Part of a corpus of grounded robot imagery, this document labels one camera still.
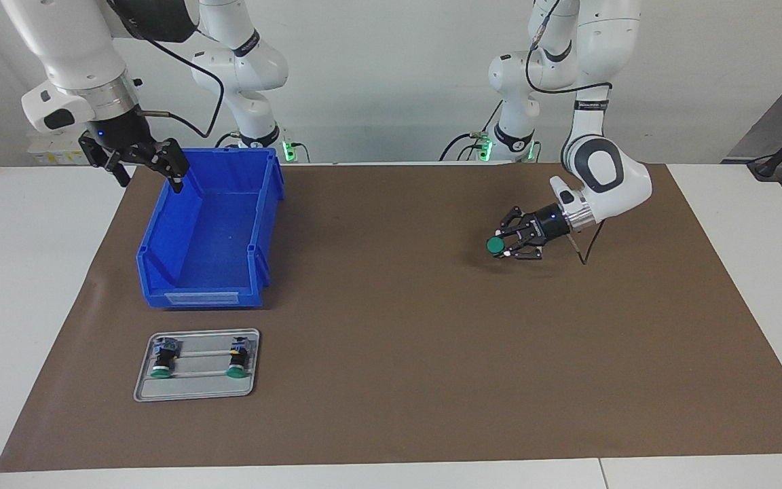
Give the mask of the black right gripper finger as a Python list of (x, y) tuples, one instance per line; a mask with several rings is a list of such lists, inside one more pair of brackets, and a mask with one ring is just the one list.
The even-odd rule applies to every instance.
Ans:
[(164, 141), (136, 143), (130, 148), (130, 161), (163, 176), (176, 194), (183, 191), (183, 180), (190, 164), (183, 149), (173, 137)]
[(111, 174), (121, 187), (128, 186), (131, 176), (122, 164), (118, 151), (108, 154), (105, 148), (100, 146), (90, 135), (81, 135), (79, 145), (90, 166), (103, 169)]

